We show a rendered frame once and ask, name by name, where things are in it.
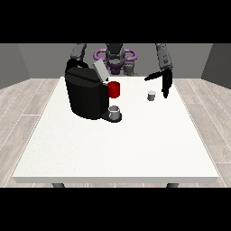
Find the pale grey machine lid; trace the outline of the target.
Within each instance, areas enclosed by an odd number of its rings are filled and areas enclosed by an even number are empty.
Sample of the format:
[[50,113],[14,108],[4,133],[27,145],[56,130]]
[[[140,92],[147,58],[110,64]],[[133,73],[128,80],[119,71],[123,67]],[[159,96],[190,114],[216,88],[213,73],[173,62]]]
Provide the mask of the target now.
[[110,76],[109,72],[106,69],[106,66],[102,60],[97,60],[93,63],[93,67],[97,72],[99,78],[102,82],[105,82]]

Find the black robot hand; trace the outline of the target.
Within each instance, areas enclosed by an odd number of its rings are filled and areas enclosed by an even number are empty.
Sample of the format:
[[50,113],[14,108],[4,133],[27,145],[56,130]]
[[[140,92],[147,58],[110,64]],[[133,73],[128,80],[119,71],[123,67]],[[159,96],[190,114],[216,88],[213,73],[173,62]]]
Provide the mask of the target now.
[[78,68],[78,67],[87,68],[88,64],[82,60],[69,59],[67,62],[65,71],[68,71],[69,69],[71,69],[73,67],[75,67],[75,68]]
[[170,69],[165,69],[162,71],[158,71],[155,73],[150,74],[148,77],[146,77],[144,80],[152,80],[157,79],[159,77],[162,77],[162,93],[165,98],[169,95],[169,89],[172,85],[172,71]]

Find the black coffee machine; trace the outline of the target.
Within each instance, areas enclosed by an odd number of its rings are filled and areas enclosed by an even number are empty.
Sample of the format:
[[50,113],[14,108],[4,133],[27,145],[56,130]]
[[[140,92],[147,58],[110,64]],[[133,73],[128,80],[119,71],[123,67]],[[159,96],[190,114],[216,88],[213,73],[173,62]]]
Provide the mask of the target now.
[[97,72],[89,68],[71,68],[66,71],[65,82],[71,110],[77,116],[98,120],[105,119],[111,123],[122,120],[122,114],[116,120],[109,118],[108,83],[103,83]]

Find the small grey cup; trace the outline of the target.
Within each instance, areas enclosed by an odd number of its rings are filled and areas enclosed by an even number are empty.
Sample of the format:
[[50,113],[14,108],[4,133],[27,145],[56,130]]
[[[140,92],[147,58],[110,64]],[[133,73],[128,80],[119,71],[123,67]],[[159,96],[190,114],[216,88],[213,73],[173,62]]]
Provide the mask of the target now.
[[120,116],[120,109],[118,106],[111,106],[108,108],[109,118],[112,120],[116,120]]

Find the red pod holder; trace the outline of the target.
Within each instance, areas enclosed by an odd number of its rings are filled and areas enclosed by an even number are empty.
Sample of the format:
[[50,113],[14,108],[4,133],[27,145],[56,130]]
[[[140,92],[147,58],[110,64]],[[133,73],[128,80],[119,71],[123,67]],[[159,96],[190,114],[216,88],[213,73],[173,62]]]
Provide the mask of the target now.
[[107,84],[108,96],[111,98],[117,98],[120,96],[120,83],[117,81],[110,81]]

